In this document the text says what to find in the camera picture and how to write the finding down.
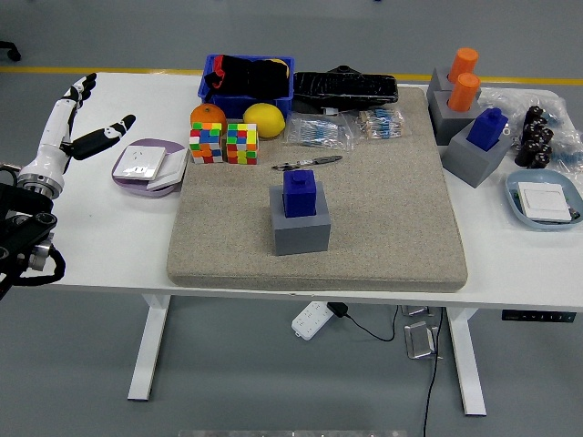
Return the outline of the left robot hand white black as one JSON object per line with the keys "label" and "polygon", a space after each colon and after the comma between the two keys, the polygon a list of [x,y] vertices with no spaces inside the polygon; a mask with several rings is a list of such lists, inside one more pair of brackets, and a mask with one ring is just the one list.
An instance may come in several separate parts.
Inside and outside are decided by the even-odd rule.
{"label": "left robot hand white black", "polygon": [[90,98],[96,84],[97,74],[92,73],[77,81],[56,101],[42,133],[36,158],[20,170],[19,180],[58,181],[65,174],[71,158],[91,158],[113,147],[126,135],[136,121],[134,115],[127,115],[113,125],[71,139],[77,112]]}

